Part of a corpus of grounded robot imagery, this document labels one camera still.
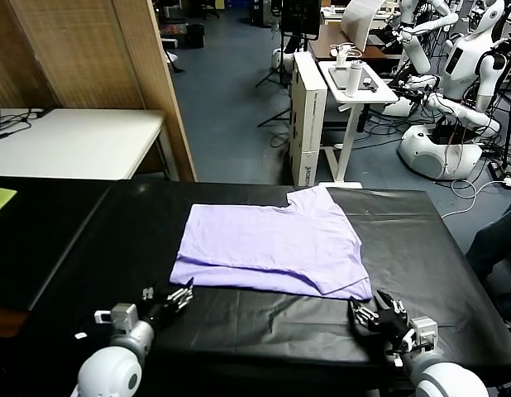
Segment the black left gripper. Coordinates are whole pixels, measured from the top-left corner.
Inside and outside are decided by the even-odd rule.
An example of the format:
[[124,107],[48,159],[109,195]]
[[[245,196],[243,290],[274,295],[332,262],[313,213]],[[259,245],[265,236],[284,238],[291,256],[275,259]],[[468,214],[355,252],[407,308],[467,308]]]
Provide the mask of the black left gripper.
[[153,301],[154,288],[147,287],[142,290],[139,319],[149,323],[152,327],[166,327],[175,317],[175,310],[184,309],[193,298],[193,279],[167,296],[165,301]]

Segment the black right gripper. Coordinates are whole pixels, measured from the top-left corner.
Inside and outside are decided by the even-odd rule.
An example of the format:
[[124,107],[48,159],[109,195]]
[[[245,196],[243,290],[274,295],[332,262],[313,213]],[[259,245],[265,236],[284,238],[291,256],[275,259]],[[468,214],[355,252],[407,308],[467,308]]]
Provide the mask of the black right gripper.
[[[375,296],[381,313],[378,321],[378,332],[387,338],[392,347],[411,347],[414,330],[409,326],[408,315],[403,302],[382,290]],[[356,299],[349,302],[354,319],[363,327],[376,325],[378,314],[368,309]]]

